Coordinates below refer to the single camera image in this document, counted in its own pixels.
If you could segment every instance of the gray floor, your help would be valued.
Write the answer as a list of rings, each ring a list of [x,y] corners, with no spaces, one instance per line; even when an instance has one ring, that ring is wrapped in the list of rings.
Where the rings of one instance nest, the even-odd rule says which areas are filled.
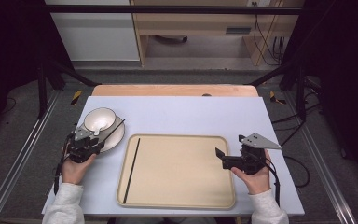
[[[102,83],[223,83],[243,84],[265,75],[273,66],[262,64],[254,67],[249,55],[243,50],[240,38],[190,37],[187,43],[166,42],[152,39],[147,64],[139,66],[117,66],[115,70],[105,67],[102,70],[79,69],[84,76]],[[16,185],[10,189],[5,205],[0,210],[2,223],[15,223],[13,218],[25,223],[24,219],[40,220],[40,212],[47,198],[46,191],[51,187],[53,169],[60,157],[60,148],[64,137],[71,132],[77,123],[92,88],[86,87],[70,77],[64,76],[67,85],[59,91],[57,104],[51,112],[47,125],[37,139],[34,149],[26,159]],[[289,104],[271,102],[269,94],[274,91],[280,100],[290,102],[294,92],[282,92],[278,88],[280,77],[275,77],[258,87],[264,97],[271,120],[293,115]],[[76,105],[70,105],[74,92],[83,93]],[[9,97],[16,100],[15,106],[0,118],[0,187],[10,172],[11,165],[21,152],[28,134],[36,123],[38,102],[37,84],[31,82],[13,90]],[[309,104],[318,103],[311,95]],[[13,104],[8,100],[7,109]],[[310,170],[310,183],[298,189],[306,215],[291,217],[292,223],[345,223],[339,219],[334,198],[328,193],[323,175],[311,156],[310,144],[306,141],[304,131],[309,131],[314,145],[321,152],[325,163],[331,171],[345,202],[351,209],[358,223],[358,166],[355,161],[341,158],[339,146],[331,132],[321,108],[311,110],[306,124],[283,146],[284,155],[302,161]],[[297,126],[295,119],[274,125],[278,139],[283,142]],[[297,184],[304,183],[305,171],[295,162],[287,161],[292,177]]]

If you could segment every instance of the wire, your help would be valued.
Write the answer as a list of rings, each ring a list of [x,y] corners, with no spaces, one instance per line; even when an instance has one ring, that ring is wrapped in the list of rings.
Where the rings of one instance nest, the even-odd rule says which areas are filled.
[[[295,126],[295,127],[291,127],[291,128],[283,128],[283,129],[274,129],[275,132],[278,132],[278,131],[290,131],[290,130],[293,130],[293,129],[296,129],[298,127]]]
[[[303,120],[300,125],[298,125],[298,127],[295,129],[294,132],[292,132],[289,137],[286,138],[286,140],[283,141],[283,143],[281,143],[281,147],[284,146],[284,144],[286,144],[292,137],[293,135],[295,135],[297,133],[297,131],[301,128],[301,126],[303,126],[303,124],[305,123],[305,121]]]
[[[256,161],[261,162],[274,175],[274,177],[275,177],[275,183],[274,183],[274,185],[275,185],[275,201],[277,202],[277,205],[280,206],[281,183],[279,182],[279,178],[278,178],[277,172],[275,170],[274,163],[272,163],[272,161],[270,161],[266,158],[266,160],[268,160],[270,162],[270,164],[272,165],[272,167],[274,168],[274,169],[272,169],[271,166],[269,166],[265,161],[260,160],[256,155],[249,153],[249,152],[247,152],[246,155],[252,157]]]
[[[257,22],[257,15],[255,15],[255,28],[258,27],[258,22]],[[266,58],[264,58],[264,55],[263,55],[263,52],[261,51],[261,49],[258,47],[257,45],[257,41],[255,40],[255,29],[254,28],[254,42],[255,42],[255,47],[258,49],[258,51],[260,52],[260,55],[261,55],[261,58],[263,58],[263,61],[264,63],[266,63],[267,65],[273,65],[273,66],[276,66],[276,65],[279,65],[278,63],[277,64],[274,64],[274,63],[268,63]]]
[[[16,100],[15,100],[14,98],[8,97],[7,99],[8,99],[8,100],[12,100],[12,101],[13,101],[13,105],[12,105],[11,108],[9,108],[8,110],[3,111],[1,114],[5,114],[5,113],[9,112],[9,111],[12,110],[12,109],[14,108],[14,106],[16,106],[16,104],[17,104],[17,102],[16,102]]]
[[[271,31],[271,29],[272,29],[272,24],[273,24],[273,22],[275,21],[276,16],[277,16],[277,15],[274,15],[273,18],[272,18],[272,22],[270,23],[269,28],[268,28],[268,34],[270,33],[270,31]],[[256,30],[256,28],[257,28],[258,32],[261,34],[261,37],[262,37],[263,40],[264,40],[264,44],[265,44],[265,46],[266,46],[267,49],[268,49],[269,55],[271,55],[272,59],[273,59],[275,62],[277,62],[277,64],[267,63],[267,60],[264,58],[264,55],[263,55],[261,49],[258,47],[257,42],[256,42],[256,40],[255,40],[255,30]],[[260,26],[258,25],[257,14],[255,14],[254,42],[255,42],[256,48],[257,48],[258,51],[260,52],[261,57],[263,58],[264,63],[266,63],[266,64],[268,64],[268,65],[273,65],[273,66],[281,65],[280,61],[276,59],[275,55],[274,55],[273,53],[271,53],[271,50],[269,49],[269,44],[267,43],[267,39],[264,37],[263,32],[261,31]]]
[[[297,185],[295,184],[295,187],[300,189],[300,188],[304,188],[306,187],[309,183],[310,183],[310,170],[307,168],[307,166],[304,165],[304,163],[302,163],[301,161],[293,158],[293,157],[289,157],[289,156],[283,156],[285,159],[289,159],[289,160],[292,160],[292,161],[295,161],[297,162],[298,164],[300,164],[304,170],[307,172],[307,180],[304,184],[301,184],[301,185]]]
[[[318,106],[318,105],[320,105],[320,103],[318,103],[318,104],[316,104],[316,105],[313,105],[313,106],[310,106],[310,107],[306,108],[305,110],[306,110],[306,111],[311,110],[312,108],[314,108],[314,107],[316,107],[316,106]],[[272,123],[272,124],[275,124],[275,123],[281,123],[281,122],[289,121],[289,120],[291,120],[291,119],[294,119],[294,118],[297,117],[297,116],[298,116],[298,113],[296,113],[296,114],[294,114],[294,115],[292,115],[292,116],[289,116],[289,117],[287,117],[287,118],[284,118],[284,119],[274,120],[274,121],[272,121],[271,123]]]

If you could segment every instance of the wooden tray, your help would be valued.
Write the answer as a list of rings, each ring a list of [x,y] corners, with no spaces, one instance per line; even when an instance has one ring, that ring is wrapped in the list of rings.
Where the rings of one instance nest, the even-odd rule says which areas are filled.
[[[232,174],[215,156],[219,136],[136,134],[129,139],[117,189],[122,206],[228,209]]]

